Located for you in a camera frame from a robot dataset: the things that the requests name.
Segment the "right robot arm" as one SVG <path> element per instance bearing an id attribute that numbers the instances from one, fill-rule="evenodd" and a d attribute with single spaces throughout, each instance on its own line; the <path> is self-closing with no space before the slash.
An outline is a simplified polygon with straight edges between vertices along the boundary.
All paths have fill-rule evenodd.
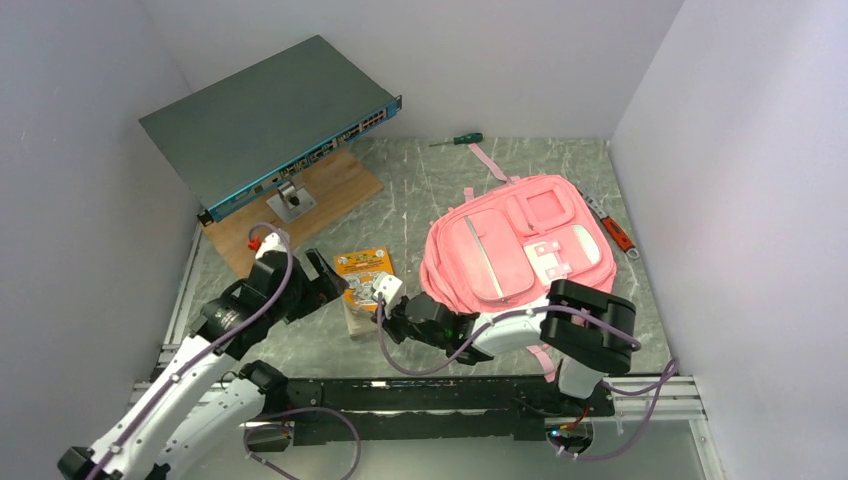
<path id="1" fill-rule="evenodd" d="M 548 346 L 562 356 L 550 392 L 564 415 L 585 407 L 604 377 L 628 373 L 642 347 L 634 335 L 633 303 L 570 280 L 554 281 L 547 294 L 526 305 L 489 313 L 458 313 L 426 293 L 409 298 L 402 286 L 386 275 L 372 289 L 381 341 L 412 339 L 465 365 Z"/>

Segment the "orange bottom book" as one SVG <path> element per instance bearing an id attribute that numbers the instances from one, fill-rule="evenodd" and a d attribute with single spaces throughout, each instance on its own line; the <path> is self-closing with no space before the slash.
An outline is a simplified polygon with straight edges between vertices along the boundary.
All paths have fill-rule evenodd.
<path id="1" fill-rule="evenodd" d="M 335 255 L 336 273 L 348 284 L 342 295 L 343 313 L 350 337 L 359 337 L 376 330 L 371 317 L 376 309 L 372 286 L 381 273 L 393 274 L 389 249 L 386 246 Z"/>

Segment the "pink backpack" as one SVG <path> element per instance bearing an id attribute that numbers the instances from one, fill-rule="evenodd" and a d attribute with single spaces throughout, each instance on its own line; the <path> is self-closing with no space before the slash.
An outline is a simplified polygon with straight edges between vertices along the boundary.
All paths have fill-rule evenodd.
<path id="1" fill-rule="evenodd" d="M 552 282 L 613 290 L 612 249 L 578 189 L 559 175 L 507 177 L 478 146 L 472 152 L 503 180 L 432 223 L 419 269 L 422 289 L 460 314 L 482 319 L 525 310 Z"/>

